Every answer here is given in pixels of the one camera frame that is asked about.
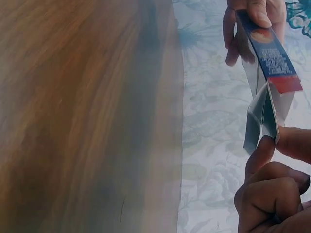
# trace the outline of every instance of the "folded cardboard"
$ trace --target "folded cardboard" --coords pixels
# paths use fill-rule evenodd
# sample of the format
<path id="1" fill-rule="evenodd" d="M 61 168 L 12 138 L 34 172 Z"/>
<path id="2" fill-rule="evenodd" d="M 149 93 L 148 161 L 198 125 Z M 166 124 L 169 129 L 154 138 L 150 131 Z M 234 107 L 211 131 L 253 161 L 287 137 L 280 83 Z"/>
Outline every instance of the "folded cardboard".
<path id="1" fill-rule="evenodd" d="M 236 11 L 238 49 L 253 95 L 247 111 L 244 148 L 256 149 L 260 132 L 279 140 L 294 92 L 302 91 L 300 79 L 271 28 L 253 23 L 246 10 Z"/>

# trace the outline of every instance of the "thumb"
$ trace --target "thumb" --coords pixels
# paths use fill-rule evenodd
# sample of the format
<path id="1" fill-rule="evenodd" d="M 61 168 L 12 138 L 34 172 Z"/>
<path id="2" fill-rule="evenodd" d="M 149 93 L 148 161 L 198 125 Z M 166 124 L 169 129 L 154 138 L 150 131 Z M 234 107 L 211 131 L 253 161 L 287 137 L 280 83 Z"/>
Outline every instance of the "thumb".
<path id="1" fill-rule="evenodd" d="M 274 140 L 269 136 L 263 136 L 256 150 L 249 157 L 245 168 L 245 181 L 270 162 L 274 154 Z"/>
<path id="2" fill-rule="evenodd" d="M 311 164 L 311 130 L 279 126 L 276 149 L 282 154 Z"/>
<path id="3" fill-rule="evenodd" d="M 248 0 L 247 11 L 251 20 L 263 28 L 270 28 L 271 21 L 266 10 L 267 0 Z"/>

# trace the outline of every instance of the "light blue tablecloth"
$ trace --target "light blue tablecloth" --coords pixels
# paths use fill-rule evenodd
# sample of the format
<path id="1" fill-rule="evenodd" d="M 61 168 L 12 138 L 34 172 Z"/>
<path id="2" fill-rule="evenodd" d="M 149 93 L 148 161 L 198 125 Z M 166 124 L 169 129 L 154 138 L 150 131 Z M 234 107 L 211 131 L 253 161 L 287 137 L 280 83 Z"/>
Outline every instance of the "light blue tablecloth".
<path id="1" fill-rule="evenodd" d="M 251 92 L 241 61 L 234 67 L 225 64 L 226 1 L 173 2 L 185 69 L 178 232 L 235 233 L 238 216 L 233 197 L 243 183 L 248 158 L 242 146 Z M 302 30 L 288 25 L 286 31 L 286 51 L 305 90 L 296 94 L 286 125 L 311 128 L 311 39 Z M 311 166 L 300 161 L 277 153 L 274 160 L 311 174 Z M 311 192 L 303 200 L 311 200 Z"/>

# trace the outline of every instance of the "fingernail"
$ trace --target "fingernail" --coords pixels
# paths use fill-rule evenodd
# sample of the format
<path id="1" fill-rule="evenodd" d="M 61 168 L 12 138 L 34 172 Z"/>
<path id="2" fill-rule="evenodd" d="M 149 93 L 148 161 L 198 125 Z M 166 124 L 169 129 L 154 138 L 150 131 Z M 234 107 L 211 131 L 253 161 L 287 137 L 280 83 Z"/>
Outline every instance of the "fingernail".
<path id="1" fill-rule="evenodd" d="M 271 27 L 271 22 L 270 22 L 268 16 L 265 13 L 258 11 L 256 13 L 256 16 L 257 16 L 257 19 L 259 21 L 265 23 L 265 25 L 264 25 L 265 27 L 267 27 L 267 28 Z"/>
<path id="2" fill-rule="evenodd" d="M 311 207 L 311 200 L 302 203 L 302 204 L 301 204 L 301 207 L 302 207 L 303 210 L 310 208 L 310 207 Z"/>
<path id="3" fill-rule="evenodd" d="M 274 147 L 274 140 L 272 137 L 268 135 L 264 135 L 258 143 L 258 148 L 267 148 L 267 147 Z"/>
<path id="4" fill-rule="evenodd" d="M 300 185 L 304 185 L 310 179 L 308 174 L 293 169 L 289 170 L 289 176 L 294 178 Z"/>

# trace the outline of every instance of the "wooden table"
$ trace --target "wooden table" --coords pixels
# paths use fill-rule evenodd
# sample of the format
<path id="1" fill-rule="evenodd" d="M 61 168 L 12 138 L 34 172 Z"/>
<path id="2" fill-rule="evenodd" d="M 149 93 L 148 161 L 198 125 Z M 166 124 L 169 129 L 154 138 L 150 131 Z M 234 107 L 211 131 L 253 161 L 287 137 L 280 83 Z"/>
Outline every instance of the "wooden table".
<path id="1" fill-rule="evenodd" d="M 1 0 L 0 32 L 0 232 L 176 232 L 171 0 Z"/>

